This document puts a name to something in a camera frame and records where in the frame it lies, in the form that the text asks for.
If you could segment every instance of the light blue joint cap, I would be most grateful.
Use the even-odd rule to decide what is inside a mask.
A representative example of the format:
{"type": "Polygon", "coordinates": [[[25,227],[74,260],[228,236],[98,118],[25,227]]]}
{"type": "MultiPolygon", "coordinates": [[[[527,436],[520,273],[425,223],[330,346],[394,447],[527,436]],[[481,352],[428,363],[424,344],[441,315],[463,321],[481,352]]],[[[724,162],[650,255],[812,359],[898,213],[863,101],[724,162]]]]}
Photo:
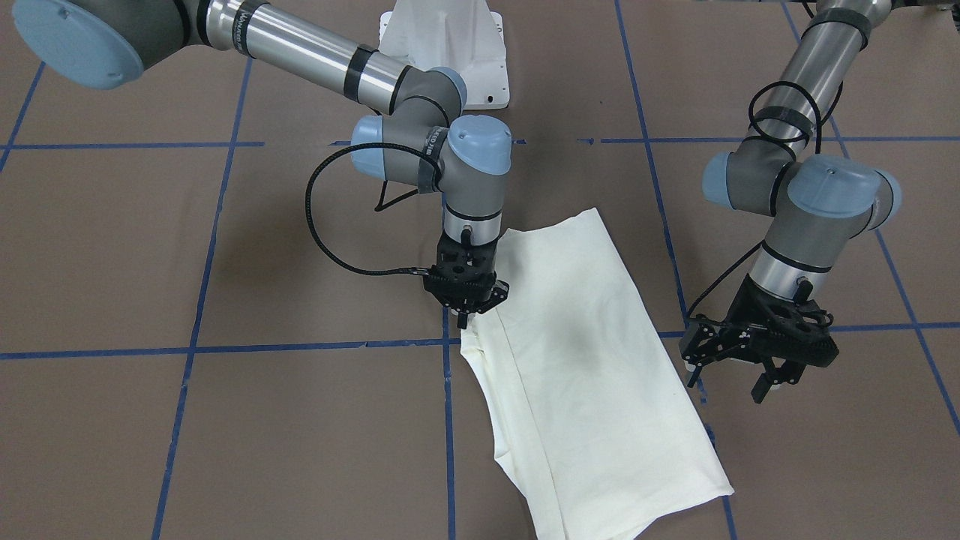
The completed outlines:
{"type": "Polygon", "coordinates": [[[879,173],[870,167],[821,154],[801,165],[787,187],[787,194],[803,211],[843,219],[870,209],[880,182],[879,173]]]}
{"type": "Polygon", "coordinates": [[[107,90],[143,74],[143,60],[128,41],[70,2],[16,0],[13,21],[34,53],[74,83],[107,90]]]}
{"type": "Polygon", "coordinates": [[[713,157],[704,169],[704,197],[721,207],[733,209],[730,193],[727,190],[727,160],[730,152],[721,152],[713,157]]]}
{"type": "Polygon", "coordinates": [[[900,205],[903,204],[903,190],[900,189],[900,183],[897,182],[897,179],[894,178],[894,175],[888,173],[887,171],[881,171],[877,169],[876,172],[880,173],[880,176],[883,177],[883,180],[887,181],[887,184],[890,185],[890,190],[893,191],[894,201],[890,206],[890,215],[887,216],[887,219],[890,219],[897,214],[897,210],[900,209],[900,205]]]}
{"type": "Polygon", "coordinates": [[[446,142],[457,158],[482,173],[499,176],[510,170],[514,136],[506,124],[492,116],[457,118],[450,125],[446,142]]]}
{"type": "MultiPolygon", "coordinates": [[[[365,142],[383,142],[383,116],[364,116],[353,128],[353,138],[350,144],[365,142]]],[[[387,173],[383,168],[383,149],[368,148],[350,153],[353,167],[365,175],[386,180],[387,173]]]]}
{"type": "Polygon", "coordinates": [[[467,107],[467,83],[464,82],[464,78],[460,76],[459,73],[452,67],[446,67],[444,65],[439,67],[432,67],[427,71],[436,71],[438,73],[443,73],[446,75],[447,79],[453,82],[457,86],[457,92],[460,93],[460,113],[463,113],[464,109],[467,107]]]}

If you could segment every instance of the robotic arm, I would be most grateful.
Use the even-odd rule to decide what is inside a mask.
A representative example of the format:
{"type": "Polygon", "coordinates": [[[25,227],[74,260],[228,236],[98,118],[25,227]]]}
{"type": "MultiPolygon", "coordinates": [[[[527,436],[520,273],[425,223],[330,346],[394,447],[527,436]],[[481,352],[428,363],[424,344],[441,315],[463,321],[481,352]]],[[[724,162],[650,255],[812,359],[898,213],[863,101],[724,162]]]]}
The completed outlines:
{"type": "Polygon", "coordinates": [[[506,300],[509,286],[496,279],[493,260],[513,140],[495,118],[461,115],[467,89],[452,69],[420,71],[263,0],[17,0],[13,17],[38,56],[84,86],[120,86],[187,45],[205,44],[390,115],[360,120],[352,144],[368,146],[352,158],[365,174],[445,193],[437,263],[415,272],[424,288],[458,313],[461,328],[469,313],[506,300]],[[417,153],[370,148],[383,143],[417,153]]]}
{"type": "Polygon", "coordinates": [[[819,130],[829,116],[821,111],[837,96],[871,31],[904,4],[918,2],[817,2],[817,14],[780,81],[751,103],[751,127],[739,148],[708,164],[703,178],[708,200],[771,216],[773,223],[723,321],[702,314],[688,318],[680,348],[692,368],[689,386],[705,366],[725,358],[762,364],[752,391],[760,403],[773,386],[796,384],[806,366],[827,367],[838,355],[829,335],[832,316],[814,297],[847,240],[882,225],[896,213],[901,196],[890,174],[820,155],[819,130]],[[766,103],[754,112],[768,91],[766,103]],[[797,162],[811,139],[817,140],[817,155],[797,162]],[[777,366],[774,358],[784,362],[777,366]]]}

